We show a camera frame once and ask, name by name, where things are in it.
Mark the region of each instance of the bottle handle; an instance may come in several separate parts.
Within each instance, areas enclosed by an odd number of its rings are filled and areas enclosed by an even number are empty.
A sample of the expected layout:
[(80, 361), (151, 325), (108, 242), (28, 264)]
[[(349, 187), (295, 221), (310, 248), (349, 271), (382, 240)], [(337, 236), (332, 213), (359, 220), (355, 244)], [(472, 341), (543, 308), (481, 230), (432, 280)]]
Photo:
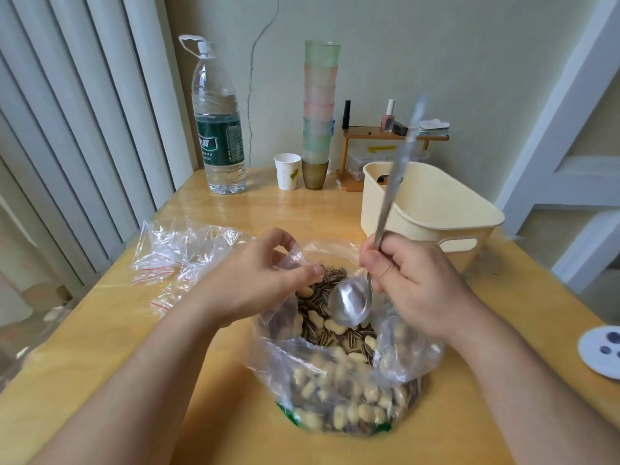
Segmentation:
[[(196, 52), (191, 50), (188, 46), (185, 45), (185, 41), (196, 41), (198, 43), (198, 51), (200, 53), (197, 54)], [(211, 43), (207, 41), (204, 37), (192, 36), (190, 34), (182, 34), (181, 36), (179, 36), (179, 42), (181, 42), (181, 45), (186, 51), (199, 59), (211, 59), (215, 57), (211, 49)]]

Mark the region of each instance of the small wooden shelf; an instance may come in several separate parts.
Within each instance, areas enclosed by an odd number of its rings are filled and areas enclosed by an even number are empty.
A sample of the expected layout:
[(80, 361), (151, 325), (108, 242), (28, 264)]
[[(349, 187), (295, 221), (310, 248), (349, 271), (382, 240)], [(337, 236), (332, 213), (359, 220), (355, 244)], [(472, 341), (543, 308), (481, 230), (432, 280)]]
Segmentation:
[[(343, 191), (347, 192), (362, 192), (364, 190), (364, 181), (356, 181), (346, 171), (346, 154), (348, 152), (348, 141), (352, 140), (405, 140), (407, 137), (402, 135), (396, 135), (394, 132), (382, 132), (380, 127), (369, 126), (350, 126), (348, 129), (343, 129), (345, 139), (342, 143), (342, 159), (340, 161), (340, 169), (336, 171), (340, 187)], [(450, 140), (449, 135), (443, 135), (438, 137), (416, 137), (417, 140), (424, 142), (422, 146), (423, 150), (429, 149), (429, 142), (445, 142)]]

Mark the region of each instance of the forearm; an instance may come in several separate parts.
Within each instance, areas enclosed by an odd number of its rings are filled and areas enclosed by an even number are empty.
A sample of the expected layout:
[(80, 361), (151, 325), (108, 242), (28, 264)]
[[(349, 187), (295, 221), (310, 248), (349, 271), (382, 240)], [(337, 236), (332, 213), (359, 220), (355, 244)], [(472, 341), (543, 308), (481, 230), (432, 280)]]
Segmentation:
[(572, 391), (517, 331), (478, 312), (455, 341), (519, 464), (617, 463), (620, 433)]
[(208, 312), (175, 307), (32, 464), (168, 464), (219, 326)]

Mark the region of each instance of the large plastic water bottle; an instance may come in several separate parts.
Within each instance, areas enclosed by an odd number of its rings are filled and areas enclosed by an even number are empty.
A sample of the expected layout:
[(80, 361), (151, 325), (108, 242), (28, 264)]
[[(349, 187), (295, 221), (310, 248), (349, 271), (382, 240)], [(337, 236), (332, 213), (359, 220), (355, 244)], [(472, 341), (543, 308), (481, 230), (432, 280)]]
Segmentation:
[[(245, 189), (245, 164), (239, 107), (226, 71), (211, 44), (200, 36), (182, 35), (183, 47), (198, 57), (191, 81), (191, 104), (211, 191), (235, 194)], [(196, 54), (184, 41), (197, 41)]]

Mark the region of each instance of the bottle label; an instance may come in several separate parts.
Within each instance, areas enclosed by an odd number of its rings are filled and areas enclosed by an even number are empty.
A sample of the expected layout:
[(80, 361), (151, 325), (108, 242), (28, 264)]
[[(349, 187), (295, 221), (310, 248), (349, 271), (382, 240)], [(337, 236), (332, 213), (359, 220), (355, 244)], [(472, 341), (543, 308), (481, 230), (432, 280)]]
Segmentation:
[(241, 121), (208, 123), (196, 121), (202, 159), (206, 165), (229, 166), (242, 163)]

